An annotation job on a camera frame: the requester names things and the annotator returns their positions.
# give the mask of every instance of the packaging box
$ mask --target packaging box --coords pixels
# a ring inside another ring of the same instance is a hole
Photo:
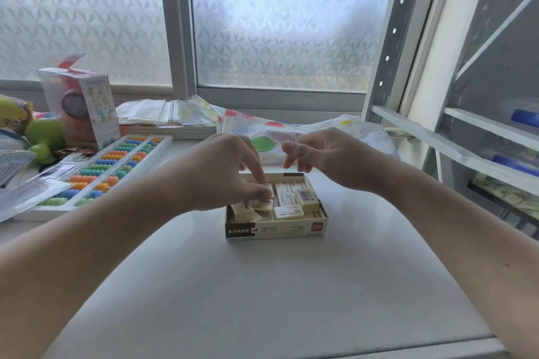
[[[37,74],[67,145],[100,151],[120,138],[118,117],[108,77],[95,71],[71,69],[80,57],[68,56],[57,68],[37,70]]]
[[[249,173],[244,173],[247,182],[254,182]],[[320,237],[326,234],[328,215],[324,205],[314,191],[309,179],[303,173],[266,173],[266,182],[275,181],[305,181],[310,190],[320,202],[320,217],[306,218],[301,220],[274,220],[265,219],[256,223],[235,223],[232,221],[234,213],[232,208],[226,208],[225,236],[227,240],[260,240],[266,238],[284,237]]]

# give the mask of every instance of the desk surface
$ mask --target desk surface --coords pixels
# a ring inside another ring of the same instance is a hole
[[[155,166],[194,144],[175,142]],[[490,335],[392,205],[319,172],[309,179],[329,215],[325,237],[229,243],[223,209],[177,217],[107,278],[44,357],[320,358]],[[5,223],[0,240],[34,225]]]

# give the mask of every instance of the patterned window film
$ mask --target patterned window film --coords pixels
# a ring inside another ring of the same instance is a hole
[[[0,79],[36,80],[74,52],[111,83],[172,84],[162,0],[0,0]]]
[[[192,0],[198,82],[366,92],[388,0]]]

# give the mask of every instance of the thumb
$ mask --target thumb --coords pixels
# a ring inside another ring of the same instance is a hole
[[[282,150],[289,156],[296,158],[306,164],[316,166],[317,160],[320,158],[320,150],[312,146],[298,144],[293,141],[285,141],[282,143]]]
[[[245,201],[247,200],[269,200],[273,196],[271,190],[265,185],[259,183],[243,182],[241,187],[241,194]]]

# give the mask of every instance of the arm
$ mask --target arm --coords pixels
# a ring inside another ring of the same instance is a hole
[[[40,357],[105,278],[173,217],[271,196],[248,139],[217,135],[0,247],[0,356]]]
[[[314,167],[391,202],[514,357],[539,352],[539,245],[420,170],[329,129],[285,142],[285,167]]]

